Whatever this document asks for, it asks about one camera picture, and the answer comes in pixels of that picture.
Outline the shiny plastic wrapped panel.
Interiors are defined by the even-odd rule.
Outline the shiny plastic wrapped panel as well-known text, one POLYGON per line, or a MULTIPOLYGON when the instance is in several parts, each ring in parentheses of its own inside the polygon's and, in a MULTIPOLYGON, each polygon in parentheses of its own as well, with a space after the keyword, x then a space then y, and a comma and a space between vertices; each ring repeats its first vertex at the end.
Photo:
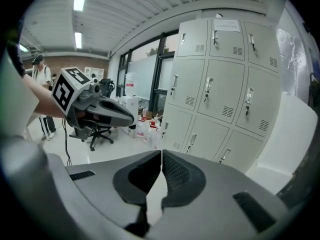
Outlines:
POLYGON ((283 29, 276 30, 281 57, 282 91, 296 96, 304 103, 309 95, 309 69, 301 40, 283 29))

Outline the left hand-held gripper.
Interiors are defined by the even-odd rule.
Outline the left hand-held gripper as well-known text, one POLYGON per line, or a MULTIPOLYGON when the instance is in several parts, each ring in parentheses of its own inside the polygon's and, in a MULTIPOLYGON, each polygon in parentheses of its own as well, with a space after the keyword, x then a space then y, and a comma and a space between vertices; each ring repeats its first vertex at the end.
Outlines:
POLYGON ((127 127, 134 122, 133 114, 122 104, 101 96, 97 79, 87 77, 77 67, 61 69, 51 96, 65 121, 74 128, 71 137, 88 137, 95 123, 106 127, 127 127))

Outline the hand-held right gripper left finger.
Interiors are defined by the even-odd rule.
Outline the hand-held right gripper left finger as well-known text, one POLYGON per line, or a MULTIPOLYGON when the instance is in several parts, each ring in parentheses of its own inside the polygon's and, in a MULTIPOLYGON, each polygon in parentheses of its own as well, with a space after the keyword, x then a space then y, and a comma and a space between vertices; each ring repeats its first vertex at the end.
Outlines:
POLYGON ((162 164, 159 150, 109 161, 66 167, 85 199, 120 228, 144 237, 150 229, 147 195, 162 164))

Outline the white box on floor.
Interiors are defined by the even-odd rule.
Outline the white box on floor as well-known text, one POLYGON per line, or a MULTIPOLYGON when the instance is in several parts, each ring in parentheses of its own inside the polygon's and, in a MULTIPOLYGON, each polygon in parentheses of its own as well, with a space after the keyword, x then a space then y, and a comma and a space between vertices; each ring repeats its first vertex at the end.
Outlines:
POLYGON ((139 110, 139 99, 135 96, 122 96, 122 105, 130 111, 134 116, 133 123, 130 126, 135 126, 138 122, 138 110, 139 110))

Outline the large clear water jug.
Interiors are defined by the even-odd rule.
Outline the large clear water jug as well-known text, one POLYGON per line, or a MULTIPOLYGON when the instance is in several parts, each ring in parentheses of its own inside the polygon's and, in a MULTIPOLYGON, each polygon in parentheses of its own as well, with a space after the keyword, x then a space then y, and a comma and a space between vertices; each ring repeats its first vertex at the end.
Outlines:
POLYGON ((128 72, 125 75, 124 92, 126 96, 134 97, 140 95, 141 78, 136 72, 128 72))

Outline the dark hanging coat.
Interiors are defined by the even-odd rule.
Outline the dark hanging coat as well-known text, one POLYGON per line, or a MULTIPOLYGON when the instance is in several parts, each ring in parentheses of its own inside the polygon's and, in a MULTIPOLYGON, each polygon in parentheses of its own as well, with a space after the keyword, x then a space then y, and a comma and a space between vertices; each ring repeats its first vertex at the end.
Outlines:
POLYGON ((309 75, 308 106, 312 109, 320 105, 320 80, 312 72, 309 75))

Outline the person's left forearm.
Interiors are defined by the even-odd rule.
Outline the person's left forearm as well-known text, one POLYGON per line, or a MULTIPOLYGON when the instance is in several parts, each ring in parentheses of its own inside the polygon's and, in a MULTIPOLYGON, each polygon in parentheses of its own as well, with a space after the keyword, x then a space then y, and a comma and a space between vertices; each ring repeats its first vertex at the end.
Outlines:
POLYGON ((51 96, 51 92, 47 88, 38 84, 33 78, 31 78, 27 74, 25 74, 22 77, 22 81, 39 100, 34 110, 36 113, 53 118, 64 117, 63 112, 57 106, 57 104, 51 96))

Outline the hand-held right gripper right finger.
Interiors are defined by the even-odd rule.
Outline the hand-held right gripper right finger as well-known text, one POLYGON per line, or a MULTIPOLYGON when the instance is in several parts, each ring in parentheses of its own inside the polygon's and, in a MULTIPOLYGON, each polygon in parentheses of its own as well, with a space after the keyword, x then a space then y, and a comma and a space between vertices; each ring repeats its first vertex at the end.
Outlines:
POLYGON ((162 158, 168 191, 151 240, 257 240, 288 213, 233 167, 170 150, 162 158))

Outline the white cube shelf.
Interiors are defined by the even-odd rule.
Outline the white cube shelf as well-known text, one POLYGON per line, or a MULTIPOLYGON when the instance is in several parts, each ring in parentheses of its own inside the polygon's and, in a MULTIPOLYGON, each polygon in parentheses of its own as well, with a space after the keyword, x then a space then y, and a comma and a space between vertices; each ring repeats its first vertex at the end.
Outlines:
POLYGON ((98 80, 102 80, 104 78, 105 70, 103 68, 96 68, 96 67, 85 67, 84 74, 88 78, 93 78, 93 76, 98 80))

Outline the white paper notice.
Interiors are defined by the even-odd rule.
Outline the white paper notice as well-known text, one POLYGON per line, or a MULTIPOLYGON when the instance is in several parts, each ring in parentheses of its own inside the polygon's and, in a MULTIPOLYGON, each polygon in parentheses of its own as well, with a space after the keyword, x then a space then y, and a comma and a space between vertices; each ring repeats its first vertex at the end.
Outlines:
POLYGON ((240 32, 240 24, 238 20, 214 19, 213 29, 215 31, 240 32))

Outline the large white box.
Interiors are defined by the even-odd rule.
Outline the large white box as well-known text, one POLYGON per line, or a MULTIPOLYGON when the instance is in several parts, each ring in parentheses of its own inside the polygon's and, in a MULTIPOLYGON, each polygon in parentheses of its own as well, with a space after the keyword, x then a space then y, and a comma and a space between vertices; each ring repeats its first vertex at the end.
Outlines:
POLYGON ((311 144, 317 122, 312 108, 283 91, 269 138, 245 175, 273 195, 278 194, 293 179, 311 144))

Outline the black framed window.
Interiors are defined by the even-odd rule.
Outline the black framed window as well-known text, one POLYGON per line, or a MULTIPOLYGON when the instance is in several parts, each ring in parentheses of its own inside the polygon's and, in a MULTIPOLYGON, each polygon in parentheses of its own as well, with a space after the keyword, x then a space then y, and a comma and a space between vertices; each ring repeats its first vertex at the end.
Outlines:
POLYGON ((120 55, 116 91, 117 97, 126 95, 126 74, 135 72, 145 89, 138 96, 139 105, 161 117, 165 110, 169 76, 175 51, 178 50, 178 30, 163 32, 120 55))

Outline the grey metal locker door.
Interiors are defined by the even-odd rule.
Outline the grey metal locker door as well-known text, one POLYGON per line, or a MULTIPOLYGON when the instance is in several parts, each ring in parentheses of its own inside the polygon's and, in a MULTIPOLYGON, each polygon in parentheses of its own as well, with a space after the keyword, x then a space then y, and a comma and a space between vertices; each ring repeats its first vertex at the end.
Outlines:
POLYGON ((240 100, 244 76, 243 64, 210 59, 198 112, 231 124, 240 100), (209 96, 204 103, 206 93, 209 96))

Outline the clear jug with red label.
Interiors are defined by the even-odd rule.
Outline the clear jug with red label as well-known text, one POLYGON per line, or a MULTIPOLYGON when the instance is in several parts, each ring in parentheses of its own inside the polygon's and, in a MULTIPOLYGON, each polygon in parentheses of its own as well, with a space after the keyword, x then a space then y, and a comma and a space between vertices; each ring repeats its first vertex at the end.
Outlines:
POLYGON ((149 121, 144 131, 144 141, 147 143, 150 149, 157 150, 160 139, 160 129, 155 121, 149 121))
POLYGON ((141 117, 136 124, 136 135, 139 138, 143 138, 147 129, 147 119, 145 117, 141 117))

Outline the white metal locker cabinet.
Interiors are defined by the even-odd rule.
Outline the white metal locker cabinet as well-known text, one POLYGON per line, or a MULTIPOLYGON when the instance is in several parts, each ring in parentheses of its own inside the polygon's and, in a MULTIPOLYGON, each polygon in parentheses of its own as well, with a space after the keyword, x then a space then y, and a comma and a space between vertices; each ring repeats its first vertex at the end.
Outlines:
POLYGON ((274 30, 239 21, 240 32, 215 31, 215 19, 181 23, 168 79, 161 147, 245 172, 274 126, 281 98, 281 62, 274 30), (232 123, 198 112, 209 60, 244 65, 232 123))

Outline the black office chair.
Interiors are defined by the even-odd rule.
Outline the black office chair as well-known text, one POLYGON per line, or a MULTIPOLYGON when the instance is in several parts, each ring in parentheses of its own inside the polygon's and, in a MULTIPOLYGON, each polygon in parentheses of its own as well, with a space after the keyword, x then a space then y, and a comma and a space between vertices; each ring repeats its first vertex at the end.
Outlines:
MULTIPOLYGON (((115 89, 114 81, 111 80, 110 78, 103 78, 99 82, 99 84, 100 84, 100 90, 102 95, 109 98, 111 93, 115 89)), ((98 124, 95 124, 92 128, 85 128, 82 131, 75 128, 74 132, 70 135, 70 137, 81 139, 82 142, 92 137, 89 147, 90 147, 90 150, 94 152, 95 151, 94 143, 97 138, 103 138, 105 140, 108 140, 111 144, 114 143, 114 141, 110 137, 104 135, 104 133, 110 134, 112 132, 111 128, 112 128, 111 126, 101 126, 98 124)))

